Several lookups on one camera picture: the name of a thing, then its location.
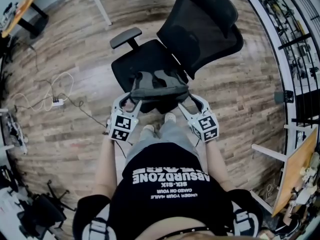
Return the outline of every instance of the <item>skin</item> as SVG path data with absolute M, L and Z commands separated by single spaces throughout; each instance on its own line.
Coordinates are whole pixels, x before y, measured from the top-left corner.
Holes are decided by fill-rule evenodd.
M 206 158 L 208 173 L 213 177 L 225 191 L 235 189 L 228 176 L 225 161 L 221 155 L 215 140 L 206 142 Z M 104 195 L 111 199 L 117 188 L 117 174 L 115 162 L 115 145 L 113 140 L 104 136 L 100 158 L 98 160 L 97 171 L 92 195 Z M 167 234 L 193 227 L 206 226 L 202 222 L 186 217 L 171 217 L 157 221 L 145 229 L 136 240 L 158 239 Z M 174 235 L 168 240 L 252 240 L 252 237 L 234 237 L 234 236 L 214 236 L 210 231 L 198 231 Z

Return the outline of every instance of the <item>wooden floor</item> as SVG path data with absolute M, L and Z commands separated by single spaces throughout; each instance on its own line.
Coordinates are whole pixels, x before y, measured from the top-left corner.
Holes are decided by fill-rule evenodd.
M 70 98 L 103 124 L 115 98 L 123 93 L 117 83 L 111 63 L 130 51 L 128 45 L 112 50 L 111 38 L 133 26 L 142 30 L 138 44 L 154 39 L 167 18 L 175 0 L 101 0 L 113 25 L 108 27 L 93 0 L 62 0 L 47 10 L 49 23 L 43 35 L 33 44 L 35 53 L 21 45 L 14 53 L 14 62 L 5 69 L 13 73 L 8 81 L 10 92 L 6 104 L 28 106 L 23 97 L 35 104 L 50 88 L 45 81 L 53 81 L 67 71 L 74 78 Z M 274 91 L 280 91 L 281 81 L 264 29 L 247 0 L 231 0 L 238 10 L 236 22 L 244 46 L 234 55 L 214 61 L 189 82 L 190 92 L 209 101 L 220 125 L 218 145 L 226 159 L 232 182 L 251 190 L 274 177 L 279 164 L 263 154 L 254 153 L 251 144 L 281 152 L 285 143 L 285 111 L 274 102 Z M 53 85 L 55 94 L 68 93 L 71 78 L 67 75 Z M 187 122 L 179 110 L 174 110 L 177 123 L 189 132 Z M 19 108 L 16 117 L 23 133 L 29 138 L 28 155 L 19 148 L 10 153 L 18 159 L 18 167 L 27 172 L 24 177 L 34 193 L 46 193 L 46 182 L 58 193 L 70 190 L 65 202 L 75 207 L 77 201 L 92 189 L 96 162 L 104 128 L 88 118 L 77 107 L 65 102 L 63 107 L 50 111 Z M 160 125 L 163 116 L 157 111 L 140 114 L 140 124 L 132 142 L 138 139 L 145 124 Z M 197 142 L 189 132 L 190 140 Z M 120 143 L 126 153 L 130 145 Z M 197 147 L 204 160 L 204 146 Z M 119 179 L 124 168 L 124 156 L 116 147 Z M 65 211 L 63 238 L 72 238 L 73 212 Z

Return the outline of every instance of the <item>person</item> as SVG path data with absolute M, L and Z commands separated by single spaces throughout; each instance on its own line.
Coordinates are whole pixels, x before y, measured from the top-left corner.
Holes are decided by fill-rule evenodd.
M 143 128 L 118 186 L 114 141 L 104 137 L 92 194 L 77 205 L 75 240 L 257 236 L 262 212 L 247 190 L 233 186 L 216 141 L 205 143 L 206 173 L 176 116 L 169 112 L 164 121 L 158 135 L 152 125 Z

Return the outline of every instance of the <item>metal rack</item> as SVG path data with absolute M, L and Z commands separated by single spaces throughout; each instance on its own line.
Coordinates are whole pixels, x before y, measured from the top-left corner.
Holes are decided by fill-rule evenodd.
M 296 118 L 292 118 L 291 122 L 297 126 L 314 128 L 315 125 L 320 124 L 320 83 L 318 81 L 320 50 L 305 17 L 310 18 L 314 29 L 318 31 L 316 34 L 320 36 L 320 16 L 310 0 L 300 0 L 307 15 L 302 13 L 295 0 L 259 0 L 259 2 L 281 42 L 280 46 L 273 49 L 283 50 L 289 65 L 296 110 Z M 299 136 L 300 134 L 296 132 L 295 147 L 299 139 L 305 138 L 304 134 Z

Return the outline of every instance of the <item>black office chair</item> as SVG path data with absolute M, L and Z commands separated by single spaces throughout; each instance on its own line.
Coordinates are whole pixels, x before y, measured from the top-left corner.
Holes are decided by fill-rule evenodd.
M 204 65 L 241 50 L 244 41 L 235 25 L 238 12 L 230 0 L 176 0 L 162 28 L 157 32 L 160 39 L 148 41 L 140 46 L 135 37 L 142 31 L 134 27 L 110 41 L 113 49 L 128 43 L 133 50 L 115 60 L 113 73 L 122 89 L 127 93 L 140 72 L 153 76 L 152 84 L 166 87 L 155 72 L 173 72 L 177 79 L 188 82 Z M 143 103 L 141 111 L 147 113 L 154 108 L 166 113 L 178 105 L 171 100 Z
M 61 202 L 61 198 L 69 191 L 66 190 L 60 197 L 57 197 L 50 184 L 51 180 L 48 181 L 47 185 L 52 196 L 49 196 L 49 193 L 35 195 L 32 205 L 22 205 L 24 211 L 17 214 L 21 222 L 19 229 L 26 238 L 43 239 L 49 228 L 56 223 L 60 223 L 57 229 L 62 227 L 67 219 L 64 214 L 64 208 L 73 212 L 76 210 Z

